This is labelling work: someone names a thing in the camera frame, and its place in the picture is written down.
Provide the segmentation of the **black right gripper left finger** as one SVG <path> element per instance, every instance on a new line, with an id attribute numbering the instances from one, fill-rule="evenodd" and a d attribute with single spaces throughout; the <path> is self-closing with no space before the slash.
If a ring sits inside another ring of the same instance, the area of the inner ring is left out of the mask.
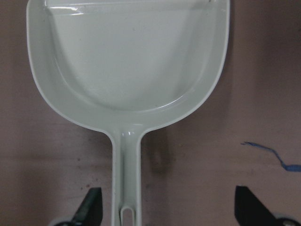
<path id="1" fill-rule="evenodd" d="M 100 226 L 103 220 L 103 197 L 101 187 L 90 188 L 74 214 L 72 226 Z"/>

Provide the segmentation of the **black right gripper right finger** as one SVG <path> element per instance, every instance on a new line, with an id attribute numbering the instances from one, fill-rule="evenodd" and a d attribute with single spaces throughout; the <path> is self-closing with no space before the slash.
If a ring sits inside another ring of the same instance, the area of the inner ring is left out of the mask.
<path id="1" fill-rule="evenodd" d="M 281 226 L 247 186 L 236 186 L 234 215 L 240 226 Z"/>

